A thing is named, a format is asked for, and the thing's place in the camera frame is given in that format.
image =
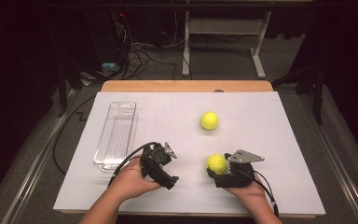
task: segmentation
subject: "clear plastic container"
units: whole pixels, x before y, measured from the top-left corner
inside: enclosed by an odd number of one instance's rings
[[[113,173],[133,152],[138,114],[135,102],[113,102],[109,106],[94,163],[104,173]]]

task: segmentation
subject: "yellow tennis ball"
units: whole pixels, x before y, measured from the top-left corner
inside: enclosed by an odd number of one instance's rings
[[[219,118],[214,112],[206,112],[201,116],[201,126],[206,130],[213,130],[217,127]]]
[[[226,158],[220,154],[213,154],[206,161],[206,168],[211,169],[217,175],[224,174],[228,169]]]

